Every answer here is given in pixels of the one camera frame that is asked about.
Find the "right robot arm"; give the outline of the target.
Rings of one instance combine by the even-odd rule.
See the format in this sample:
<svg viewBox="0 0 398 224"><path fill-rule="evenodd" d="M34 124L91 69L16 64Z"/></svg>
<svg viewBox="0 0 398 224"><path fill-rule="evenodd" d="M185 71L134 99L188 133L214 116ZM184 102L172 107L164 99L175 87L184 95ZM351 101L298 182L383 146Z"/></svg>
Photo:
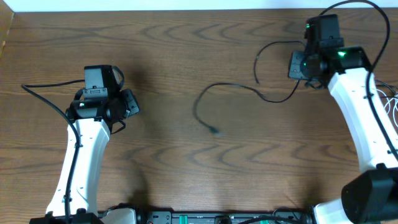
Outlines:
<svg viewBox="0 0 398 224"><path fill-rule="evenodd" d="M292 53L289 78L318 82L348 125L361 175L340 198L313 208L314 223L379 223L397 219L397 133L376 89L362 47L345 47L338 17L307 20L305 50Z"/></svg>

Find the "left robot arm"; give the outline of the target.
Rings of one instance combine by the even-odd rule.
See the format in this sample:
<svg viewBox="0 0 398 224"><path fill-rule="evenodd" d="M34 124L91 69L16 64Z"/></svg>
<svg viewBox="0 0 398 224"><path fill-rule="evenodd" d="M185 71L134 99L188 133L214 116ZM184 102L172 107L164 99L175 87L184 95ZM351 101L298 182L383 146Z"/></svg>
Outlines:
<svg viewBox="0 0 398 224"><path fill-rule="evenodd" d="M103 215L97 207L98 181L113 124L139 112L136 97L125 89L123 72L114 65L84 68L85 87L66 111L44 99L68 123L68 144L57 189L45 215L31 223L136 223L132 208Z"/></svg>

